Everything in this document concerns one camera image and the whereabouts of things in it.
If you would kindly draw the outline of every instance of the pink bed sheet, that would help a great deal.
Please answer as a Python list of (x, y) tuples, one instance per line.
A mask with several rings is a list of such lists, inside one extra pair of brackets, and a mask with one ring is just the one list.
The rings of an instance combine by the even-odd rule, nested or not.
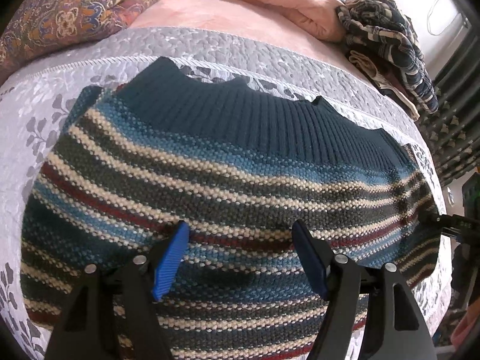
[(225, 32), (289, 49), (368, 80), (334, 43), (322, 42), (291, 21), (265, 8), (238, 0), (161, 0), (143, 12), (130, 28), (189, 27)]

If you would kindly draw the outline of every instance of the sweater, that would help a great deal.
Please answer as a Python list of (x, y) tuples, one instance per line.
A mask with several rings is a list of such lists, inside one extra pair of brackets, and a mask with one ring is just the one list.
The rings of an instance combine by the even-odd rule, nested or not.
[(199, 82), (159, 58), (115, 92), (80, 94), (26, 205), (22, 292), (32, 321), (51, 328), (87, 264), (122, 266), (184, 220), (188, 249), (155, 304), (174, 356), (292, 358), (310, 350), (326, 311), (293, 222), (365, 266), (395, 262), (413, 286), (435, 267), (440, 234), (417, 219), (433, 206), (412, 154), (384, 130), (320, 96)]

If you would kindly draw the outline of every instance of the ribbed hem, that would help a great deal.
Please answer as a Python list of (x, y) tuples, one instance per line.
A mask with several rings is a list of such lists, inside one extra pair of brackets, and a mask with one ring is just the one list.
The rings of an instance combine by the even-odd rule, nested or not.
[(157, 131), (318, 165), (349, 164), (373, 171), (412, 165), (384, 130), (355, 125), (323, 98), (314, 103), (282, 99), (252, 90), (241, 78), (203, 83), (164, 57), (117, 96)]

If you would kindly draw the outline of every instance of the blue rubber tip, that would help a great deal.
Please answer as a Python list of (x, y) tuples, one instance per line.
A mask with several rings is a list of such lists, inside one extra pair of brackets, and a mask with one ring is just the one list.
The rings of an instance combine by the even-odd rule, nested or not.
[(185, 222), (180, 222), (165, 254), (155, 268), (152, 295), (158, 302), (162, 299), (173, 283), (177, 269), (188, 246), (190, 228)]

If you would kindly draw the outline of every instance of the cord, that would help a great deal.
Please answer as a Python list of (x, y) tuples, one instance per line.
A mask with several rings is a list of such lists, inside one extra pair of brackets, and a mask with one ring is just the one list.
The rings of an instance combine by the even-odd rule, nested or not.
[(435, 7), (437, 6), (437, 4), (438, 4), (439, 1), (440, 1), (440, 0), (435, 0), (435, 1), (433, 2), (432, 6), (431, 6), (431, 8), (430, 8), (430, 10), (428, 11), (428, 14), (427, 14), (427, 31), (428, 31), (428, 33), (429, 33), (430, 35), (433, 35), (433, 36), (440, 36), (441, 34), (443, 34), (443, 33), (447, 30), (447, 28), (452, 25), (452, 23), (455, 21), (455, 19), (457, 18), (457, 16), (458, 16), (458, 15), (461, 15), (460, 12), (457, 12), (457, 14), (455, 15), (455, 17), (452, 19), (452, 21), (451, 21), (450, 23), (448, 23), (448, 25), (442, 30), (442, 32), (440, 32), (440, 33), (438, 33), (438, 34), (433, 33), (433, 32), (431, 31), (431, 26), (430, 26), (430, 17), (431, 17), (431, 15), (433, 14), (434, 9), (435, 9)]

